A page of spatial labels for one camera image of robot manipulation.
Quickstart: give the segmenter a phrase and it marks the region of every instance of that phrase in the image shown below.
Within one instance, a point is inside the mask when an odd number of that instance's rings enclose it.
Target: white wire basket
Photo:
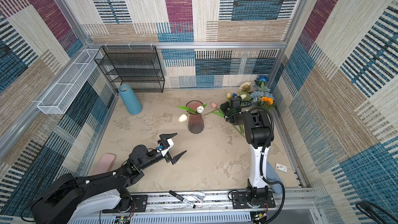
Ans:
[[[37,105],[44,114],[64,114],[97,66],[98,49],[85,49]]]

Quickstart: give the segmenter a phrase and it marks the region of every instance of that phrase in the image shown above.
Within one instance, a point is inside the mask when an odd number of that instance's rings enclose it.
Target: mesh rack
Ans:
[[[128,84],[135,92],[163,92],[164,76],[156,47],[102,46],[95,62],[116,90]]]
[[[64,114],[96,67],[98,49],[85,49],[37,105],[45,114]]]

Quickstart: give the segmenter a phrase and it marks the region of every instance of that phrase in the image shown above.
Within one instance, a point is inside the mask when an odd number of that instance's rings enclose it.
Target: glass vase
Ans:
[[[197,107],[202,106],[203,103],[200,101],[190,101],[187,103],[186,107],[196,110]],[[201,113],[192,114],[189,113],[188,119],[188,130],[194,134],[201,133],[205,128],[205,123],[203,122],[203,117]]]

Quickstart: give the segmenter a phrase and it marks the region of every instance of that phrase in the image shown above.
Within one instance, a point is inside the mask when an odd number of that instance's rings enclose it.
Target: small white box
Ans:
[[[276,168],[277,168],[278,170],[283,171],[283,172],[287,172],[287,166],[285,166],[285,165],[276,163]]]

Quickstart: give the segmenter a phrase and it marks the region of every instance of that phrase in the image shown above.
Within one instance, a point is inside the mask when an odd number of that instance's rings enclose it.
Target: black marker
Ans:
[[[185,199],[184,197],[178,195],[176,192],[170,190],[169,193],[170,193],[172,196],[176,197],[178,200],[180,200],[180,201],[182,201],[183,203],[185,203],[186,205],[188,205],[188,206],[190,206],[190,207],[192,207],[192,208],[196,208],[196,205],[195,205],[195,204],[193,204],[192,202],[188,201],[188,200]]]

